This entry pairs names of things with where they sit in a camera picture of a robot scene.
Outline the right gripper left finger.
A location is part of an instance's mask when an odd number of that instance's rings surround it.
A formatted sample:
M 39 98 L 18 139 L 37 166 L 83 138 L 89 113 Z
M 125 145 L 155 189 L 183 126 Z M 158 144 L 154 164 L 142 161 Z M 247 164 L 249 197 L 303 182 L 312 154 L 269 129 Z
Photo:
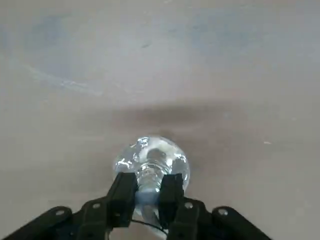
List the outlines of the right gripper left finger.
M 87 201 L 79 211 L 56 206 L 29 221 L 7 240 L 107 240 L 114 228 L 127 228 L 135 209 L 134 173 L 117 174 L 106 196 Z

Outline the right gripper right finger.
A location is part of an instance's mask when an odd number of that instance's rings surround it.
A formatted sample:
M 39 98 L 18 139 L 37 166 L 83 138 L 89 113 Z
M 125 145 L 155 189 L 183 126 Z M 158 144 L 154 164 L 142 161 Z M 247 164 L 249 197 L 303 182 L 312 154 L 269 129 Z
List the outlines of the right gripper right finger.
M 158 214 L 168 230 L 168 240 L 269 240 L 270 237 L 234 208 L 219 206 L 212 211 L 202 201 L 184 196 L 180 173 L 162 179 Z

